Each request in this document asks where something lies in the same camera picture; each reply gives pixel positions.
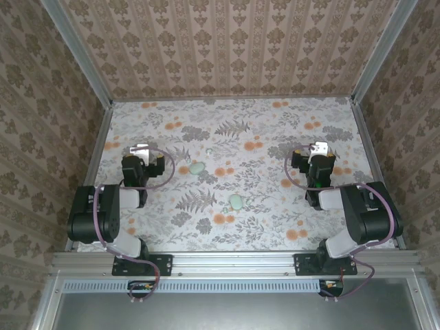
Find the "floral patterned table cover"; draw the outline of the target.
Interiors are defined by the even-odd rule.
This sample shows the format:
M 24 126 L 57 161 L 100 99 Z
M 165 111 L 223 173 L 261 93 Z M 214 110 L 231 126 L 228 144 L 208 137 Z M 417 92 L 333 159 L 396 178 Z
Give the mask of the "floral patterned table cover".
M 317 141 L 336 156 L 332 184 L 371 181 L 348 98 L 117 102 L 96 183 L 120 182 L 122 157 L 150 144 L 176 166 L 150 181 L 145 207 L 121 212 L 122 229 L 150 250 L 312 250 L 344 228 L 344 215 L 313 209 L 305 176 L 284 161 Z M 206 165 L 199 175 L 195 162 Z M 242 209 L 231 208 L 233 194 Z

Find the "black right connector board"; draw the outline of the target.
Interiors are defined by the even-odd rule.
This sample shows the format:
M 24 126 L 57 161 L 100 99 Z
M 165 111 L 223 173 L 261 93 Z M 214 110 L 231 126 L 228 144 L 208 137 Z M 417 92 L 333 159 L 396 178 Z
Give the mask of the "black right connector board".
M 344 285 L 341 280 L 319 280 L 319 288 L 320 296 L 332 298 L 342 295 Z

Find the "black connector board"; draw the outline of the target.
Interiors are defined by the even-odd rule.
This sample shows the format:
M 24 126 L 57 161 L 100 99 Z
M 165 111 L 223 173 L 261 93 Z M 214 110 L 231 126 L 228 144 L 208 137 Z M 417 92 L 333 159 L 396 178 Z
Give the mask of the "black connector board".
M 127 284 L 128 296 L 134 300 L 144 300 L 153 290 L 154 280 L 133 280 Z
M 341 280 L 319 280 L 319 288 L 320 296 L 332 298 L 342 295 L 344 285 Z

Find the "black left connector board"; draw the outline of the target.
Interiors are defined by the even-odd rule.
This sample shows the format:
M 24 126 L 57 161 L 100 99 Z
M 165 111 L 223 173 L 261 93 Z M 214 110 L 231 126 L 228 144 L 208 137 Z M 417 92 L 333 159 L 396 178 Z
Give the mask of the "black left connector board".
M 133 280 L 127 284 L 128 296 L 134 300 L 144 300 L 153 290 L 154 280 Z

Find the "grey metal sheet panel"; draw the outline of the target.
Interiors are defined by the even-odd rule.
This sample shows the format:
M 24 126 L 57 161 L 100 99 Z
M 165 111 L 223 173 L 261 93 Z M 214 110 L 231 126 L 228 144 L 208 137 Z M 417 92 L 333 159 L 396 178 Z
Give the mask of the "grey metal sheet panel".
M 440 330 L 425 280 L 379 278 L 352 296 L 316 293 L 159 293 L 133 302 L 125 293 L 43 292 L 31 330 Z

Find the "aluminium left side rail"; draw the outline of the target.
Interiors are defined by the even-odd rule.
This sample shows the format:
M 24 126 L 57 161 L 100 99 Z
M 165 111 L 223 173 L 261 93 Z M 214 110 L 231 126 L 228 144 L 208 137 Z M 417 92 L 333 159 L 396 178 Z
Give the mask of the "aluminium left side rail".
M 113 117 L 113 104 L 110 104 L 110 107 L 104 111 L 104 115 L 102 117 L 102 122 L 100 125 L 100 129 L 96 138 L 96 144 L 93 148 L 93 153 L 90 159 L 89 167 L 87 170 L 87 174 L 85 176 L 85 180 L 83 182 L 83 186 L 93 186 L 96 180 L 96 176 L 98 173 L 100 160 L 102 157 L 102 152 L 104 151 L 105 142 L 107 138 L 107 134 L 109 132 L 111 126 L 111 119 Z

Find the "aluminium right side rail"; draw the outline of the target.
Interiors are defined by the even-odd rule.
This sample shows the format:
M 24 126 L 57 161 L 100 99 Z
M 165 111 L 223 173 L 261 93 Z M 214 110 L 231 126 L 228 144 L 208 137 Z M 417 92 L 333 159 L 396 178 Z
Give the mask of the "aluminium right side rail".
M 352 100 L 352 98 L 349 98 L 349 104 L 352 110 L 353 118 L 355 120 L 357 134 L 359 135 L 359 139 L 362 143 L 362 148 L 364 150 L 364 154 L 370 169 L 370 174 L 368 176 L 371 177 L 372 180 L 375 182 L 380 181 L 385 184 L 384 176 L 382 174 L 382 170 L 380 168 L 380 164 L 375 153 L 375 149 L 362 113 L 361 106 L 359 104 L 356 104 Z

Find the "aluminium back frame rail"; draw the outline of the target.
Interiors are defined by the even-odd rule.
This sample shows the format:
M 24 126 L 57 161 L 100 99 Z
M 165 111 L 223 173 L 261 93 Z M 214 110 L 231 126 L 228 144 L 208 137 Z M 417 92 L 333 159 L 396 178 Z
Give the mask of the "aluminium back frame rail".
M 168 101 L 217 101 L 217 100 L 245 100 L 245 99 L 293 99 L 293 98 L 348 98 L 352 100 L 349 94 L 305 94 L 305 95 L 263 95 L 263 96 L 185 96 L 185 97 L 156 97 L 156 98 L 114 98 L 112 103 L 116 102 L 168 102 Z

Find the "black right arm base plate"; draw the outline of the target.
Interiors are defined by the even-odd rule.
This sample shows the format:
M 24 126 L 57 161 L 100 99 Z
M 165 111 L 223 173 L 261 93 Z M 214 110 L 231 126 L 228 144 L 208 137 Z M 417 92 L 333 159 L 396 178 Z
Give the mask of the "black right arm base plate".
M 349 257 L 319 257 L 317 254 L 295 254 L 294 267 L 297 276 L 357 275 L 358 269 Z

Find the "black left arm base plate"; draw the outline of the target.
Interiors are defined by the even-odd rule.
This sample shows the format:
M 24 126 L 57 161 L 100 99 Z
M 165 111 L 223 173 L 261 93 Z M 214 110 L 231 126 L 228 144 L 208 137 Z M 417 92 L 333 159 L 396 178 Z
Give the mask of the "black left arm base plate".
M 159 269 L 160 276 L 170 276 L 173 268 L 172 254 L 150 254 L 149 259 Z M 111 274 L 113 276 L 154 276 L 155 270 L 145 263 L 134 263 L 123 258 L 115 257 Z

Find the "aluminium left corner post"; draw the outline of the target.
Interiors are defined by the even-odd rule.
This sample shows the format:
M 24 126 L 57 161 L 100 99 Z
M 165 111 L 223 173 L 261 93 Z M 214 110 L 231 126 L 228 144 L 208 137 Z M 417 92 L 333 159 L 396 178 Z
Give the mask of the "aluminium left corner post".
M 66 46 L 70 49 L 83 74 L 92 87 L 105 111 L 110 110 L 112 97 L 103 79 L 87 53 L 85 44 L 81 41 L 80 35 L 74 28 L 67 12 L 63 9 L 59 0 L 41 0 L 54 25 L 60 32 Z

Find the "aluminium corner post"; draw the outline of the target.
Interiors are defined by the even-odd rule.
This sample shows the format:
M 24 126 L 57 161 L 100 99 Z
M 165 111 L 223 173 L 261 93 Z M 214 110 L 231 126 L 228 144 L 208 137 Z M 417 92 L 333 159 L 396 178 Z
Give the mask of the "aluminium corner post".
M 54 25 L 60 32 L 66 46 L 70 49 L 83 74 L 92 87 L 105 111 L 110 110 L 112 97 L 103 79 L 87 53 L 85 44 L 81 41 L 80 35 L 74 28 L 67 12 L 63 9 L 59 0 L 41 0 Z
M 367 61 L 365 68 L 358 79 L 352 93 L 354 105 L 359 105 L 366 95 L 371 83 L 376 77 L 380 67 L 384 64 L 388 53 L 403 30 L 408 18 L 412 14 L 418 0 L 399 0 L 390 19 L 382 32 L 375 49 Z

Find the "aluminium right corner post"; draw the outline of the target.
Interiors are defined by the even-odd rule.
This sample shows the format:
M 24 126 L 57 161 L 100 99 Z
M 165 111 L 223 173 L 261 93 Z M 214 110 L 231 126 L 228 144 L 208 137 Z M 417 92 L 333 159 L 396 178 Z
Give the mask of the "aluminium right corner post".
M 376 77 L 380 67 L 384 64 L 388 53 L 403 30 L 408 18 L 412 14 L 418 0 L 399 0 L 390 19 L 382 32 L 375 49 L 367 61 L 365 68 L 358 79 L 352 93 L 354 105 L 359 105 L 366 95 L 371 83 Z

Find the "aluminium front mounting rail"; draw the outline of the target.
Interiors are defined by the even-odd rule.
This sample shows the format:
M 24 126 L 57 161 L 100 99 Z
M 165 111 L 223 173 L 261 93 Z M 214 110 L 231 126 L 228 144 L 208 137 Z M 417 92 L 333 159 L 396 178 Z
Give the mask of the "aluminium front mounting rail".
M 293 278 L 296 255 L 307 251 L 271 252 L 173 252 L 172 278 Z M 375 268 L 376 278 L 410 278 L 424 275 L 419 257 L 411 250 L 365 250 L 356 259 L 357 278 L 366 278 Z M 63 252 L 54 255 L 51 277 L 110 278 L 113 257 L 104 252 Z

